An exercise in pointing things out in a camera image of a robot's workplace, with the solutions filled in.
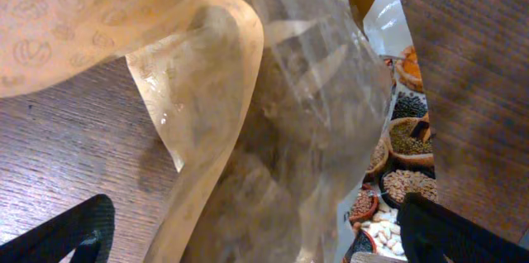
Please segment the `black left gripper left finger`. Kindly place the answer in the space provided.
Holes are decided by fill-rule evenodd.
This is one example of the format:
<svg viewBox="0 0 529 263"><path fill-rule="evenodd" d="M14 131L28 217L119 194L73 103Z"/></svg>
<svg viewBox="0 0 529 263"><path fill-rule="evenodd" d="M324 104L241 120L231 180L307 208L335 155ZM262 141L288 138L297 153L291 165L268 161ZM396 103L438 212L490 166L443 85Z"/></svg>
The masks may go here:
<svg viewBox="0 0 529 263"><path fill-rule="evenodd" d="M115 231L115 208L97 194L1 245L2 262L107 263Z"/></svg>

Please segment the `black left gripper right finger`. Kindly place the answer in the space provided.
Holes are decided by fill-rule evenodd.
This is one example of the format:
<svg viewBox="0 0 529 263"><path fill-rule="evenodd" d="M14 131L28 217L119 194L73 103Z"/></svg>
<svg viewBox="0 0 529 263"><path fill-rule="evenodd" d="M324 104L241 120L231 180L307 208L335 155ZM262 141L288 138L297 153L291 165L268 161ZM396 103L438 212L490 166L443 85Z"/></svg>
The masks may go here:
<svg viewBox="0 0 529 263"><path fill-rule="evenodd" d="M410 263L527 262L528 250L422 197L406 194L398 211Z"/></svg>

